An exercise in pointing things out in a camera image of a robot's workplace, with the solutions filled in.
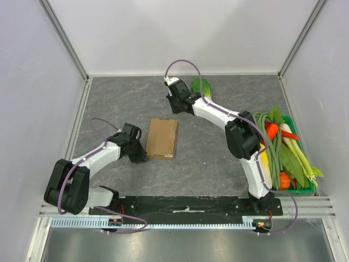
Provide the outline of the brown cardboard express box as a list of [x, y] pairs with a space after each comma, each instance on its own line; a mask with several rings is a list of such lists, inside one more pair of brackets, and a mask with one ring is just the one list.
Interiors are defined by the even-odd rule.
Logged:
[[146, 142], [146, 152], [150, 159], [174, 159], [177, 129], [177, 120], [151, 119]]

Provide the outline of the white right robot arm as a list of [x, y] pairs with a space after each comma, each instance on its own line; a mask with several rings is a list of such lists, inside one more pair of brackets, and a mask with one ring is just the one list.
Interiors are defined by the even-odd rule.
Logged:
[[248, 181], [251, 211], [256, 215], [264, 214], [274, 194], [260, 162], [262, 136], [251, 113], [225, 109], [200, 93], [192, 93], [177, 77], [164, 80], [169, 89], [166, 98], [174, 114], [186, 112], [202, 117], [225, 131], [227, 147], [240, 160]]

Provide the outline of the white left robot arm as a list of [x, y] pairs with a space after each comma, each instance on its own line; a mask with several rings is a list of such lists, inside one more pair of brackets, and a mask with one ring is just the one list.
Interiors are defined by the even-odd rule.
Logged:
[[94, 150], [72, 160], [60, 159], [54, 167], [44, 193], [44, 201], [60, 215], [78, 215], [84, 208], [101, 207], [108, 215], [119, 210], [118, 192], [105, 186], [91, 187], [90, 179], [107, 165], [123, 157], [132, 163], [149, 161], [140, 139], [141, 128], [125, 123], [114, 135], [103, 137]]

